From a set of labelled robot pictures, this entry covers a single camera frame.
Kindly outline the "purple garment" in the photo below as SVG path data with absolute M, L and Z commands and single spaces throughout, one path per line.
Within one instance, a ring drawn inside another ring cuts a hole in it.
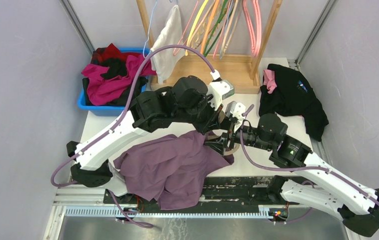
M 137 144 L 113 161 L 123 175 L 127 191 L 147 201 L 156 200 L 163 211 L 194 207 L 207 175 L 234 163 L 204 144 L 196 130 L 180 136 L 168 134 Z

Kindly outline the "beige wooden hanger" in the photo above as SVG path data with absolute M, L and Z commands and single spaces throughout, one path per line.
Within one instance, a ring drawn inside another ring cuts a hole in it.
M 219 129 L 224 130 L 221 135 L 215 135 L 209 132 L 204 145 L 211 148 L 222 156 L 232 155 L 239 147 L 236 146 L 236 130 L 235 126 L 237 119 L 235 117 L 228 117 L 223 111 L 218 115 Z

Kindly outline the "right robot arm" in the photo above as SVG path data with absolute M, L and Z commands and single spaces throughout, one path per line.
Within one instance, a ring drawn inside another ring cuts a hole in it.
M 379 188 L 360 184 L 325 162 L 300 140 L 287 134 L 288 126 L 275 114 L 260 117 L 257 126 L 248 124 L 245 113 L 223 113 L 208 122 L 209 130 L 223 130 L 206 144 L 219 153 L 240 145 L 270 152 L 274 172 L 292 172 L 313 182 L 300 184 L 276 175 L 266 190 L 272 204 L 282 201 L 302 204 L 340 220 L 352 232 L 373 236 L 379 229 Z

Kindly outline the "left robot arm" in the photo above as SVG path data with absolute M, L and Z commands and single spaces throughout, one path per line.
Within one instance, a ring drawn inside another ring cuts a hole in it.
M 86 142 L 67 144 L 74 161 L 72 179 L 88 188 L 104 186 L 122 203 L 130 203 L 135 190 L 109 162 L 109 157 L 134 140 L 167 129 L 172 123 L 191 124 L 201 134 L 220 128 L 223 100 L 235 93 L 227 80 L 205 84 L 195 76 L 180 78 L 173 86 L 144 91 L 128 110 Z

